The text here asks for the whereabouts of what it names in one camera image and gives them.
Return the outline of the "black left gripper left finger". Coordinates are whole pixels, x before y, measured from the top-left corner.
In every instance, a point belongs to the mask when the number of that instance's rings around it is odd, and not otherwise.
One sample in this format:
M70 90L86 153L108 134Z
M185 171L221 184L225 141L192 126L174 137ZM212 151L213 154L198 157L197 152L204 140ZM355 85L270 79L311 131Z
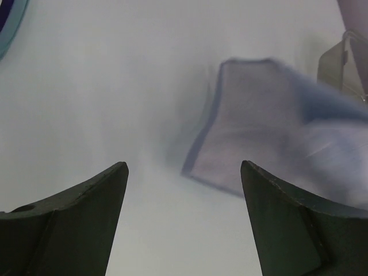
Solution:
M105 275L128 174L118 162L60 193L1 212L1 275Z

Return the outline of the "purple towel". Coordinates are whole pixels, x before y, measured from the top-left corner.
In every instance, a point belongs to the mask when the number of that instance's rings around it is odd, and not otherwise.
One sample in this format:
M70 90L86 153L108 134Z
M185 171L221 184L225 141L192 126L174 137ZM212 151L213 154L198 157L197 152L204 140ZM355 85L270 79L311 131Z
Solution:
M1 0L0 5L0 31L2 31L5 23L10 15L12 7L14 5L14 0Z

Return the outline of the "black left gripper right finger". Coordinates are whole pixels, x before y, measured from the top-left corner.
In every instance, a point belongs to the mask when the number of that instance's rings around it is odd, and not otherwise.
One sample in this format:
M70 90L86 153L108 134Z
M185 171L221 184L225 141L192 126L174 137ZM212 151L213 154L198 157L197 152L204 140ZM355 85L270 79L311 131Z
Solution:
M367 211L319 197L249 161L241 181L263 275L367 275Z

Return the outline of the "light blue towel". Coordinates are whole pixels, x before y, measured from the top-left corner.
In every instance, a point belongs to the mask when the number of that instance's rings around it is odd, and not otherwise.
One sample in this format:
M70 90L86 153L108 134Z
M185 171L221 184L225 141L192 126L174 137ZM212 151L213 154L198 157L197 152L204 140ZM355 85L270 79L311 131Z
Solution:
M365 209L367 105L273 59L227 60L182 174L242 196L245 160L313 194Z

